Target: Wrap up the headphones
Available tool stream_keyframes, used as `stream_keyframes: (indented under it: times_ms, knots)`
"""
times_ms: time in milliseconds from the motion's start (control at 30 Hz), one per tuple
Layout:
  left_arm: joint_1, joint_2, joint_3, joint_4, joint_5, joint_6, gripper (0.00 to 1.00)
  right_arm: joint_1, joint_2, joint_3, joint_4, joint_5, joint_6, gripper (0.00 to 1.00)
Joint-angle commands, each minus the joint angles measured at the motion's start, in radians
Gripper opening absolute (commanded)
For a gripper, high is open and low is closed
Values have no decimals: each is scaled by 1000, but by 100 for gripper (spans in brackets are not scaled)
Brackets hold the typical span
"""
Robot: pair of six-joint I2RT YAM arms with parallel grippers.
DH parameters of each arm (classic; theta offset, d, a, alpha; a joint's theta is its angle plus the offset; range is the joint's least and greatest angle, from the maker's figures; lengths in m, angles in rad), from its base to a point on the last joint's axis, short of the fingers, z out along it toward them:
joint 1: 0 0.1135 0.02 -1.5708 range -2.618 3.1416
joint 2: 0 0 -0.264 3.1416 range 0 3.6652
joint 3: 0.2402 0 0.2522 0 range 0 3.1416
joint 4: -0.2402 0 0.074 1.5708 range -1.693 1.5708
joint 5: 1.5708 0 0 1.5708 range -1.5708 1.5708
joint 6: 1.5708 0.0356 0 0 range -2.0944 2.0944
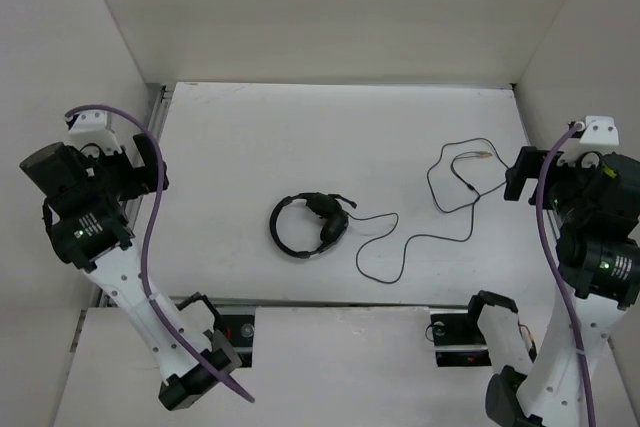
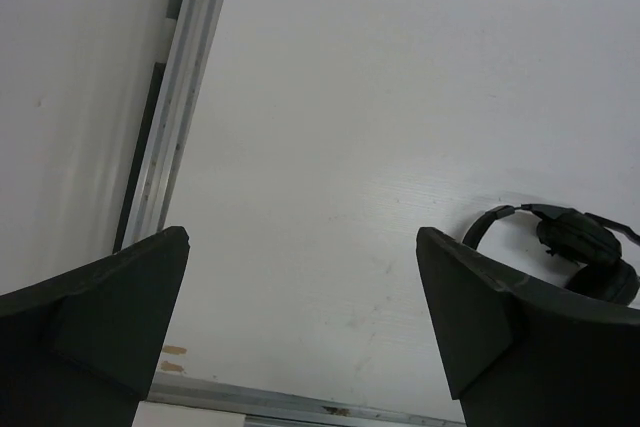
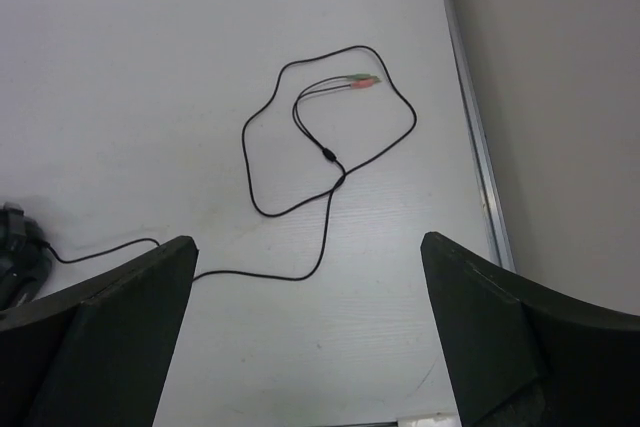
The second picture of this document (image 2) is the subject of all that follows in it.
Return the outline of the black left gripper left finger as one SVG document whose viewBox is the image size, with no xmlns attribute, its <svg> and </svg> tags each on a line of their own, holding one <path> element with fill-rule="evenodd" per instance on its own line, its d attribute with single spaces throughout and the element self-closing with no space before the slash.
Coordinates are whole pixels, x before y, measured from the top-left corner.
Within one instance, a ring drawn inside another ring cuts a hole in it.
<svg viewBox="0 0 640 427">
<path fill-rule="evenodd" d="M 150 391 L 189 256 L 170 227 L 1 298 L 4 426 L 129 426 Z"/>
</svg>

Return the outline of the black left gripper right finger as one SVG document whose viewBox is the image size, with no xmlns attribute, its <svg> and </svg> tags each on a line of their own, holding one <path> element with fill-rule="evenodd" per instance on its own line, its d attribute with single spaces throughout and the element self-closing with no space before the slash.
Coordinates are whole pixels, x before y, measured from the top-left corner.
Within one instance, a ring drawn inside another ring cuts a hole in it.
<svg viewBox="0 0 640 427">
<path fill-rule="evenodd" d="M 496 262 L 433 227 L 416 256 L 469 426 L 635 426 L 639 313 Z"/>
</svg>

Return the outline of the black over-ear headphones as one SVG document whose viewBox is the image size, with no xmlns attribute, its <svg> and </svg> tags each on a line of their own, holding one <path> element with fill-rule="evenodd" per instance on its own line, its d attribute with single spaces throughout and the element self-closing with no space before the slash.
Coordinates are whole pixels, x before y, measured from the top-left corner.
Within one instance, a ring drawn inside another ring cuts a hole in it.
<svg viewBox="0 0 640 427">
<path fill-rule="evenodd" d="M 551 256 L 581 265 L 565 288 L 576 294 L 630 306 L 639 292 L 639 276 L 622 258 L 621 233 L 634 244 L 639 234 L 631 227 L 592 213 L 550 204 L 502 205 L 485 212 L 467 230 L 462 243 L 477 249 L 492 224 L 517 212 L 529 212 L 539 222 L 536 236 Z"/>
</svg>

